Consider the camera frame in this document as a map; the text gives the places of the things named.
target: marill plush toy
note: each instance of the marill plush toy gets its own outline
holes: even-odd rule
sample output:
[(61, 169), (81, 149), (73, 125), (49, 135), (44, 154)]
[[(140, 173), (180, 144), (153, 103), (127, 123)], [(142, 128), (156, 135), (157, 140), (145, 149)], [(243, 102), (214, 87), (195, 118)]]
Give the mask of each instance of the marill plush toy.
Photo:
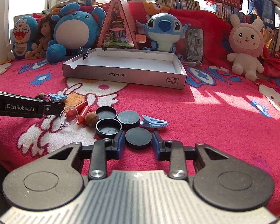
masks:
[(106, 13), (101, 7), (95, 7), (92, 14), (79, 11), (78, 3), (70, 3), (60, 10), (62, 18), (53, 15), (57, 21), (54, 29), (54, 40), (49, 41), (46, 51), (48, 62), (55, 63), (65, 60), (66, 50), (81, 54), (80, 48), (86, 52), (99, 37), (100, 27)]
[(37, 21), (31, 16), (22, 17), (16, 22), (13, 28), (15, 43), (7, 46), (9, 60), (27, 59), (29, 52), (37, 48), (37, 44), (32, 42), (35, 38), (37, 25)]
[(174, 43), (184, 38), (188, 24), (184, 26), (169, 13), (158, 13), (150, 18), (146, 24), (136, 21), (138, 27), (142, 27), (145, 35), (152, 40), (151, 47), (147, 50), (157, 50), (175, 53)]
[(264, 71), (257, 59), (263, 50), (263, 37), (260, 33), (263, 21), (256, 19), (252, 25), (241, 24), (236, 14), (230, 16), (230, 21), (233, 29), (229, 35), (229, 43), (235, 53), (228, 54), (227, 60), (233, 62), (233, 73), (255, 81), (256, 71), (259, 73)]

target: blue plush toy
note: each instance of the blue plush toy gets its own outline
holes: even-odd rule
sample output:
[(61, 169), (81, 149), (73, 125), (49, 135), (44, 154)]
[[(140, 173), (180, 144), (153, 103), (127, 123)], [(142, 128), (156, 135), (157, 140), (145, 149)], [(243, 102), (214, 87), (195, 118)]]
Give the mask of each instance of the blue plush toy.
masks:
[(48, 62), (55, 63), (66, 59), (66, 50), (81, 54), (80, 48), (87, 51), (100, 35), (106, 13), (101, 7), (95, 7), (92, 14), (79, 11), (78, 3), (70, 3), (60, 10), (61, 18), (52, 16), (57, 21), (54, 40), (49, 41), (46, 51)]
[(13, 28), (15, 43), (7, 46), (9, 60), (27, 59), (29, 52), (37, 48), (37, 44), (33, 43), (37, 25), (37, 21), (31, 16), (22, 17), (16, 22)]
[(184, 38), (188, 24), (184, 26), (171, 14), (158, 13), (150, 18), (146, 24), (136, 21), (138, 27), (142, 27), (145, 35), (152, 40), (151, 47), (146, 50), (157, 50), (175, 53), (174, 43)]

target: plush toy eye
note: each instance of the plush toy eye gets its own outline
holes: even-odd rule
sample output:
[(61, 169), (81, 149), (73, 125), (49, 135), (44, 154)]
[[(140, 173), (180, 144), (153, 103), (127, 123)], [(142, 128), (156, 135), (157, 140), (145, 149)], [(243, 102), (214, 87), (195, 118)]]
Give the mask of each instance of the plush toy eye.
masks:
[(178, 22), (175, 22), (175, 30), (180, 30), (180, 25)]
[(148, 25), (147, 26), (149, 26), (149, 27), (153, 27), (153, 19), (151, 19), (149, 22), (148, 22)]

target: doll's face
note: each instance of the doll's face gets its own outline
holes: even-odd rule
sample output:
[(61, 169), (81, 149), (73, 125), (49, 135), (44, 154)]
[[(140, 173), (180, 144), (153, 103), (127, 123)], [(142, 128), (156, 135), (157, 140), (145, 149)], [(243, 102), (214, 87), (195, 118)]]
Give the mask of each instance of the doll's face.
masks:
[(41, 25), (41, 33), (46, 36), (51, 33), (51, 26), (49, 22), (45, 22)]
[(252, 28), (239, 27), (234, 32), (234, 43), (242, 49), (254, 50), (259, 47), (260, 38)]

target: rabbit ear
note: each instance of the rabbit ear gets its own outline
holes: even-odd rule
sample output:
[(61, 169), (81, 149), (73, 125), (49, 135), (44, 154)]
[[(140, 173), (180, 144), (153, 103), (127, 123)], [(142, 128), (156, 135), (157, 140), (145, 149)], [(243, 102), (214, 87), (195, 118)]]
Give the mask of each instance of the rabbit ear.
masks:
[(229, 19), (233, 27), (241, 24), (241, 21), (239, 20), (239, 17), (236, 14), (230, 15)]
[(263, 21), (261, 19), (255, 19), (252, 24), (258, 31), (261, 31), (263, 28)]

